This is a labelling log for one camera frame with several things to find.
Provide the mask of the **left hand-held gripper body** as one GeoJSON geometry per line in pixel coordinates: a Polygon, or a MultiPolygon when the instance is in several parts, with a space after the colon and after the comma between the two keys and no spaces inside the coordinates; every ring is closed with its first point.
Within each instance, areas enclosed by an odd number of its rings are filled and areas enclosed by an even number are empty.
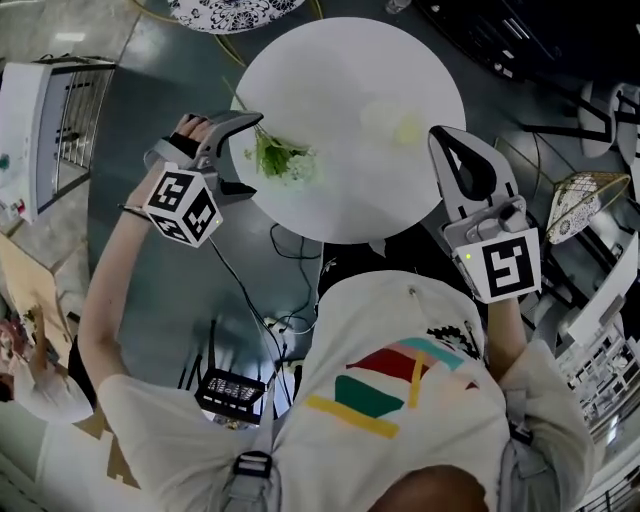
{"type": "Polygon", "coordinates": [[[231,202],[235,185],[223,180],[207,156],[194,158],[165,139],[145,155],[148,167],[162,164],[162,172],[142,209],[160,233],[198,248],[222,223],[221,207],[231,202]]]}

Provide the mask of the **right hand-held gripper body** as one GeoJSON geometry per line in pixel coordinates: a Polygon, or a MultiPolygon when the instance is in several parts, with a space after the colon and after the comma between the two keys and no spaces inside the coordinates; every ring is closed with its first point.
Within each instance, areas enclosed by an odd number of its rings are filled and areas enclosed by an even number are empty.
{"type": "Polygon", "coordinates": [[[540,289],[539,236],[528,226],[522,196],[503,197],[494,206],[450,223],[442,236],[478,301],[494,303],[540,289]]]}

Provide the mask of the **person's left hand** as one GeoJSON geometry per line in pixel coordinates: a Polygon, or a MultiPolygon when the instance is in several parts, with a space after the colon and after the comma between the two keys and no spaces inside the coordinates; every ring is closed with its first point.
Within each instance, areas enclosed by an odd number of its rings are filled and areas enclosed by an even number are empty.
{"type": "Polygon", "coordinates": [[[212,122],[208,118],[185,114],[170,135],[169,143],[188,157],[194,158],[211,128],[212,122]]]}

